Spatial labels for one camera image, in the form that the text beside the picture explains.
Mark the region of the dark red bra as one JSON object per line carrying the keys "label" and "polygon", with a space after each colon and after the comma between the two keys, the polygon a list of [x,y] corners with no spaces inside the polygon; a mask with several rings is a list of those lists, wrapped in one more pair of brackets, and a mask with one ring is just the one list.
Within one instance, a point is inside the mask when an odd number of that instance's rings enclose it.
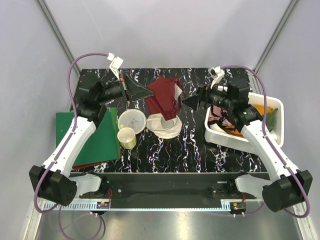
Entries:
{"label": "dark red bra", "polygon": [[176,86],[184,90],[179,79],[175,76],[164,78],[159,76],[155,82],[146,86],[154,96],[145,99],[149,114],[162,114],[166,121],[174,119],[181,108],[181,98],[175,97]]}

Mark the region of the beige mesh laundry bag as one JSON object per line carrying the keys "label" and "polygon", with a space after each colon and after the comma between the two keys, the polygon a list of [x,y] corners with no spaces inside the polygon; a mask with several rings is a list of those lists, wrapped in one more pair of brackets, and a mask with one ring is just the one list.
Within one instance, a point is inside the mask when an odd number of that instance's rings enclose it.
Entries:
{"label": "beige mesh laundry bag", "polygon": [[135,134],[141,133],[144,129],[153,132],[158,138],[173,139],[182,130],[182,121],[178,116],[173,119],[165,120],[161,113],[151,114],[146,117],[138,109],[128,109],[118,117],[118,128],[132,128]]}

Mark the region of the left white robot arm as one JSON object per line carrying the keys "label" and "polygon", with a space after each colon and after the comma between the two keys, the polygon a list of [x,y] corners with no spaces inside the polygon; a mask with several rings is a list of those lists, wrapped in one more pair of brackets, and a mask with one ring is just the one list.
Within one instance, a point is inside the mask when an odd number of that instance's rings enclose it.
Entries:
{"label": "left white robot arm", "polygon": [[38,198],[68,206],[74,198],[92,193],[103,198],[108,193],[108,186],[97,174],[71,177],[71,170],[77,156],[91,135],[100,126],[107,107],[105,103],[121,97],[130,103],[152,97],[154,93],[133,80],[127,73],[109,84],[98,81],[78,90],[80,103],[73,107],[74,117],[71,125],[58,147],[41,165],[33,165],[29,171],[34,190],[33,204],[38,206]]}

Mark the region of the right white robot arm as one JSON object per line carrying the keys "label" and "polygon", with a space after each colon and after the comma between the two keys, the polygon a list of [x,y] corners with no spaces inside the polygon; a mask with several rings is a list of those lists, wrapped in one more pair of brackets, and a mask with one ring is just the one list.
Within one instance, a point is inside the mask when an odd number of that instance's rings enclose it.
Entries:
{"label": "right white robot arm", "polygon": [[266,116],[249,103],[250,88],[246,83],[228,84],[227,89],[205,85],[195,95],[182,102],[193,110],[216,106],[244,138],[253,146],[262,160],[269,180],[243,174],[227,185],[228,195],[239,198],[244,193],[262,199],[273,212],[287,210],[305,203],[305,218],[310,213],[308,193],[313,177],[308,170],[301,171],[290,161],[266,130]]}

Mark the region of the pink and black bra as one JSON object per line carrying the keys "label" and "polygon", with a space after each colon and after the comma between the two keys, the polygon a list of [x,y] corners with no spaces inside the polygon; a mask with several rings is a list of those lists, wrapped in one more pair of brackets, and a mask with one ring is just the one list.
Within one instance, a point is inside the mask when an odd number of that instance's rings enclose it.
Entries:
{"label": "pink and black bra", "polygon": [[235,131],[236,127],[227,120],[228,112],[218,106],[210,107],[208,126],[217,125],[222,130]]}

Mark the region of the cream paper cup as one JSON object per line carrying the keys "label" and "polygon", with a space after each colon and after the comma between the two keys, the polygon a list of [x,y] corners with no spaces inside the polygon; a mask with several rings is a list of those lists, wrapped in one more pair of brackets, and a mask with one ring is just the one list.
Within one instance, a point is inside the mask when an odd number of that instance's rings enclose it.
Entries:
{"label": "cream paper cup", "polygon": [[137,144],[135,131],[130,127],[120,129],[117,133],[117,138],[120,144],[127,150],[132,150]]}

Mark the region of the green folder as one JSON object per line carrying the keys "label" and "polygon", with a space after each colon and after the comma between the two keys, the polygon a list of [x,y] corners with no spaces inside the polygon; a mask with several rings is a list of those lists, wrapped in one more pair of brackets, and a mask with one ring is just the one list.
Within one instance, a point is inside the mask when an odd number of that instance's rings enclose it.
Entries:
{"label": "green folder", "polygon": [[[73,112],[56,113],[56,145],[62,141],[67,130],[73,126],[73,118]],[[117,138],[118,131],[117,108],[108,107],[99,127],[83,146],[72,166],[72,169],[78,170],[119,159],[121,157],[121,148]]]}

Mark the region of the orange cloth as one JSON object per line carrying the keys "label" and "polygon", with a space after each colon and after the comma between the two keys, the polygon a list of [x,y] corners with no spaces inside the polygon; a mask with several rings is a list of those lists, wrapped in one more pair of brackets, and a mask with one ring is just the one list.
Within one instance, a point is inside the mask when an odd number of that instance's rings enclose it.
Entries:
{"label": "orange cloth", "polygon": [[[264,106],[263,105],[254,105],[254,108],[256,108],[256,110],[261,114],[261,116],[264,116]],[[267,107],[267,113],[270,113],[274,110],[274,108],[272,107]],[[225,127],[223,127],[223,130],[233,136],[237,136],[240,138],[244,138],[244,136],[241,134],[240,131],[238,131],[238,129],[234,126],[234,125],[226,125]]]}

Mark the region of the green cloth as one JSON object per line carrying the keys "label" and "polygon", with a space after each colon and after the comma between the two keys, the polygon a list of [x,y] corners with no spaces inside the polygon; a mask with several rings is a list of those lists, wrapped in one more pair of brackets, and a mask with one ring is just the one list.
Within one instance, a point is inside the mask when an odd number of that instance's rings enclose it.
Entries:
{"label": "green cloth", "polygon": [[273,111],[271,112],[268,112],[267,115],[266,115],[266,121],[265,121],[265,124],[266,124],[266,127],[268,129],[269,132],[271,132],[275,125],[276,125],[276,114],[278,112],[278,108],[275,108]]}

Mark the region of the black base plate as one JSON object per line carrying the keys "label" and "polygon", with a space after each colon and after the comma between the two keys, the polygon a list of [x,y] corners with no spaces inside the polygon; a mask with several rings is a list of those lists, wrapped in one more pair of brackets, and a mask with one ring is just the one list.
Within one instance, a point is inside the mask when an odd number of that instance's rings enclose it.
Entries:
{"label": "black base plate", "polygon": [[239,173],[103,173],[99,193],[83,199],[106,199],[111,190],[112,209],[210,209],[221,206],[212,185]]}

